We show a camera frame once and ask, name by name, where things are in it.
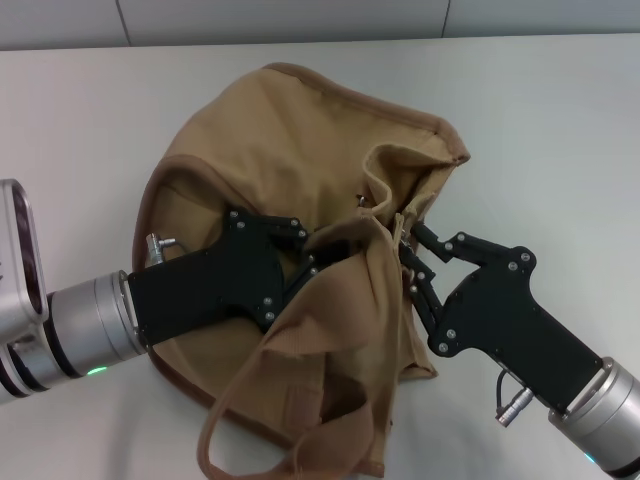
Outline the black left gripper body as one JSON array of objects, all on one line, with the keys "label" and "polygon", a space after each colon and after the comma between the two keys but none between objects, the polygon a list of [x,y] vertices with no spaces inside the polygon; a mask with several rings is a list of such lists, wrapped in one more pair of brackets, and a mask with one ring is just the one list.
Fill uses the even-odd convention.
[{"label": "black left gripper body", "polygon": [[232,209],[209,247],[128,276],[139,336],[154,346],[199,328],[244,317],[266,332],[285,306],[278,250],[289,219]]}]

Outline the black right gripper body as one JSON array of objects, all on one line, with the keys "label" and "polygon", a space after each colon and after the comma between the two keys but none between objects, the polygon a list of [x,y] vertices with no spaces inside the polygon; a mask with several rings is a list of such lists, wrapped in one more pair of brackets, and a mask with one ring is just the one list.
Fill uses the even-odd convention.
[{"label": "black right gripper body", "polygon": [[601,357],[533,298],[536,257],[510,248],[520,267],[479,267],[451,292],[428,345],[442,357],[476,349],[514,374],[547,407],[565,413],[598,373]]}]

